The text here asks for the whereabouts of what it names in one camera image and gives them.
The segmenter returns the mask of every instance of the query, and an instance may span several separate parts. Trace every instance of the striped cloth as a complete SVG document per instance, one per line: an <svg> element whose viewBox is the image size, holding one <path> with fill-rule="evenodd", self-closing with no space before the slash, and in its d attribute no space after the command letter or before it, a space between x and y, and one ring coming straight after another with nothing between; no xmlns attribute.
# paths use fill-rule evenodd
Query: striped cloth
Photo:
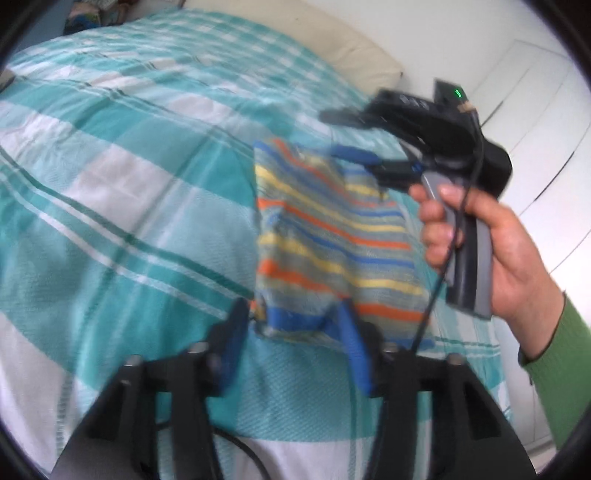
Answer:
<svg viewBox="0 0 591 480"><path fill-rule="evenodd" d="M281 140L255 144L255 164L255 295L267 333L339 340L335 307L350 297L386 340L408 347L427 293L406 221L387 192L361 166L292 150Z"/></svg>
<svg viewBox="0 0 591 480"><path fill-rule="evenodd" d="M333 139L402 154L387 134L318 122L320 109L367 98L292 39L227 15L161 12L31 47L9 68L17 78L0 93L0 417L48 472L127 356L175 354L237 296L253 298L255 141L325 148ZM389 195L430 289L416 205ZM429 355L466 355L506 410L491 324L441 302L432 333ZM252 328L234 385L207 405L274 479L341 480L361 479L380 403L355 388L342 352ZM419 465L429 418L422 399ZM168 440L163 431L164 479ZM239 450L218 448L225 478L257 478Z"/></svg>

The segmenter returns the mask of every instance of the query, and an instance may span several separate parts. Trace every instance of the gray handle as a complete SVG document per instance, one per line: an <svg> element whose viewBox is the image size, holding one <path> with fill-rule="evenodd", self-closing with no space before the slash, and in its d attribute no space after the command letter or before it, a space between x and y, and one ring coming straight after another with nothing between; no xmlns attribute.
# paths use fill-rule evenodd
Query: gray handle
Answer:
<svg viewBox="0 0 591 480"><path fill-rule="evenodd" d="M456 225L456 212L446 205L439 196L438 187L444 183L461 183L435 171L426 171L421 177L427 194L441 202L445 208L446 222ZM445 281L446 301L453 307L483 319L490 319L492 242L491 231L484 222L466 215L460 225L464 233L464 243L452 255Z"/></svg>

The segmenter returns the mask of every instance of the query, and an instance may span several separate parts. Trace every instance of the bed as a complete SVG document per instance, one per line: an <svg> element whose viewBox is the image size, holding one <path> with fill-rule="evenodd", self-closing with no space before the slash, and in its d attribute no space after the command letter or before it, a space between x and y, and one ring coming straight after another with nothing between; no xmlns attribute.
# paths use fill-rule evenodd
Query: bed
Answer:
<svg viewBox="0 0 591 480"><path fill-rule="evenodd" d="M49 473L127 356L175 354L223 320L233 299L253 297L255 141L402 152L383 132L316 119L323 108L362 106L382 80L355 87L293 38L227 12L165 11L57 38L9 68L16 78L0 93L0 417ZM417 206L389 195L430 288ZM509 415L492 324L439 301L432 337L425 354L465 355ZM310 480L362 477L379 406L355 388L342 352L253 329L235 384L208 403L212 422L244 438L274 479ZM417 478L428 459L427 396L420 407ZM165 416L166 398L161 408ZM168 435L159 439L163 478L173 478ZM226 478L259 478L242 452L216 446Z"/></svg>

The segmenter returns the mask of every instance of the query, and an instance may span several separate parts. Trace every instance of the hand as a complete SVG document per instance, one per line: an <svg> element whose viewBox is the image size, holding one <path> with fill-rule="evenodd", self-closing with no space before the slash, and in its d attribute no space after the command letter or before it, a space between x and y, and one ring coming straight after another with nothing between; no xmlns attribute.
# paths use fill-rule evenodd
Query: hand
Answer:
<svg viewBox="0 0 591 480"><path fill-rule="evenodd" d="M442 185L441 198L458 210L464 190ZM453 236L445 223L443 205L427 197L421 185L413 185L410 196L421 204L419 218L425 223L421 240L427 247L425 260L438 270L443 266ZM466 212L491 229L492 313L509 324L529 358L538 357L550 343L562 310L564 296L544 268L538 249L513 211L492 196L472 189Z"/></svg>

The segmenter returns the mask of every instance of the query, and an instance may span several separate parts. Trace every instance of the metal screw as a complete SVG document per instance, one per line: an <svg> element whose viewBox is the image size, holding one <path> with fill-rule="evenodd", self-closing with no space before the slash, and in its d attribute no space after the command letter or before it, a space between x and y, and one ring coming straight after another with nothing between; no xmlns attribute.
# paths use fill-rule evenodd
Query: metal screw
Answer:
<svg viewBox="0 0 591 480"><path fill-rule="evenodd" d="M209 343L207 342L196 342L189 347L187 352L189 353L205 353L209 350Z"/></svg>
<svg viewBox="0 0 591 480"><path fill-rule="evenodd" d="M459 353L450 353L447 356L447 361L451 365L463 365L466 363L466 357Z"/></svg>
<svg viewBox="0 0 591 480"><path fill-rule="evenodd" d="M141 355L131 355L129 357L127 357L127 360L125 361L125 366L126 367L137 367L138 365L141 365L141 363L144 361L144 359L142 358Z"/></svg>
<svg viewBox="0 0 591 480"><path fill-rule="evenodd" d="M214 375L219 375L222 372L222 359L219 355L207 356L207 367Z"/></svg>
<svg viewBox="0 0 591 480"><path fill-rule="evenodd" d="M400 348L398 348L398 345L394 342L384 342L384 348L382 349L384 353L396 353L399 350Z"/></svg>

